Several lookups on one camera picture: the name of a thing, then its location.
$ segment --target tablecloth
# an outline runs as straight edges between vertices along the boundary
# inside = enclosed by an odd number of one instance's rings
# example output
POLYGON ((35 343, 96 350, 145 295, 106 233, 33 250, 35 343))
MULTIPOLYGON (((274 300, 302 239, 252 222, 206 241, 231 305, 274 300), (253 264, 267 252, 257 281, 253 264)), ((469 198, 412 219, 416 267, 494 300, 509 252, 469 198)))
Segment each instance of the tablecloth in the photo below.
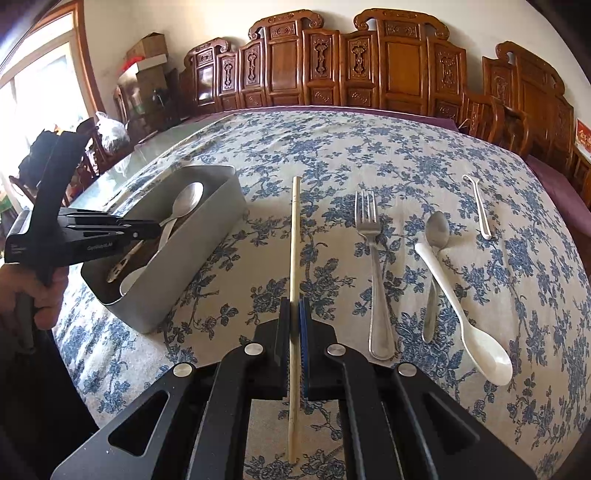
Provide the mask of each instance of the tablecloth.
MULTIPOLYGON (((238 169, 249 212, 215 249, 158 330, 140 335, 96 300, 73 268, 56 338, 73 381, 104 425, 172 365, 206 365, 249 342, 288 295, 291 179, 303 178, 301 291, 313 318, 368 354, 369 249, 353 224, 355 191, 376 193, 380 259, 397 346, 386 365, 412 362, 548 477, 587 424, 591 291, 550 198, 522 160, 483 141, 412 121, 351 112, 252 112, 188 137, 126 186, 126 212, 187 164, 238 169), (478 232, 469 173, 481 179, 493 239, 478 232), (464 355, 459 322, 440 297, 435 339, 421 338, 430 275, 413 245, 436 210, 448 217, 440 260, 471 322, 509 352, 497 387, 464 355)), ((287 402, 255 402, 245 478, 345 476, 336 402, 303 402, 300 460, 288 463, 287 402)))

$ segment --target table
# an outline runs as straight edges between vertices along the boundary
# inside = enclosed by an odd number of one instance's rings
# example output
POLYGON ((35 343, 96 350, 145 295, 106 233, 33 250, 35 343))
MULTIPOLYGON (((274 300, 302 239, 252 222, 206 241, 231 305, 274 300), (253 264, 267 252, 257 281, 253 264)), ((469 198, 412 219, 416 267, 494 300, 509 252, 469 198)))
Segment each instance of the table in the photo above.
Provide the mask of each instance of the table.
POLYGON ((101 210, 137 172, 149 165, 161 153, 211 124, 216 118, 215 116, 207 117, 197 122, 177 125, 157 134, 146 142, 136 145, 132 153, 102 174, 80 196, 74 199, 70 206, 72 208, 101 210))
MULTIPOLYGON (((522 160, 441 128, 349 112, 249 112, 195 133, 142 169, 124 213, 149 180, 180 166, 232 164, 249 215, 196 274, 158 330, 140 335, 114 318, 72 268, 56 338, 99 425, 177 362, 206 365, 276 318, 288 295, 291 179, 301 175, 301 290, 313 318, 369 358, 369 250, 353 225, 355 190, 374 189, 385 224, 380 257, 397 354, 413 362, 547 478, 587 423, 591 290, 571 237, 522 160), (481 190, 493 240, 478 232, 469 173, 481 190), (452 237, 440 254, 471 322, 509 352, 505 387, 485 381, 463 354, 443 297, 434 342, 421 327, 430 276, 414 253, 435 210, 452 237)), ((256 402, 245 478, 344 476, 336 402, 305 402, 303 456, 286 458, 287 403, 256 402), (255 444, 252 439, 258 438, 255 444)))

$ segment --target chair seat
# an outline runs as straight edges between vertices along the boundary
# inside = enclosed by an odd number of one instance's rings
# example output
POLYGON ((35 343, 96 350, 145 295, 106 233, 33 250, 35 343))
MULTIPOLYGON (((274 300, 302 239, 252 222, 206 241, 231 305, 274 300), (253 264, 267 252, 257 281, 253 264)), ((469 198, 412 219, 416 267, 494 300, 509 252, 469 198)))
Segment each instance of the chair seat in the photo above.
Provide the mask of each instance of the chair seat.
POLYGON ((538 177, 564 222, 591 238, 591 212, 566 177, 531 155, 525 163, 538 177))

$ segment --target wooden chopstick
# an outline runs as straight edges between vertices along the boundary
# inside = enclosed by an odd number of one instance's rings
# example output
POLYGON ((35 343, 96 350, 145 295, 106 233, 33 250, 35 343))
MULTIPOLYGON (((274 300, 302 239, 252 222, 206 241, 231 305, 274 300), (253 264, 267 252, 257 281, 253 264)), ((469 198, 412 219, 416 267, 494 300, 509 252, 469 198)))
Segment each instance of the wooden chopstick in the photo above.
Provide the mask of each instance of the wooden chopstick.
POLYGON ((300 177, 294 177, 291 193, 291 257, 290 257, 290 413, 287 430, 289 463, 297 462, 298 428, 300 410, 300 324, 298 302, 300 301, 300 177))

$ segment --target red sign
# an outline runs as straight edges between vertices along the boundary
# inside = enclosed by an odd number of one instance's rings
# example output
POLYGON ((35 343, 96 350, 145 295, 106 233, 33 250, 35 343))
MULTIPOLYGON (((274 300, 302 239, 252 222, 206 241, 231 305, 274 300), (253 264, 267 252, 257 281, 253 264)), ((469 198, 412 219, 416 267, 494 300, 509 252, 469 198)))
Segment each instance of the red sign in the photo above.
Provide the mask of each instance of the red sign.
POLYGON ((577 142, 591 155, 591 129, 577 118, 577 142))

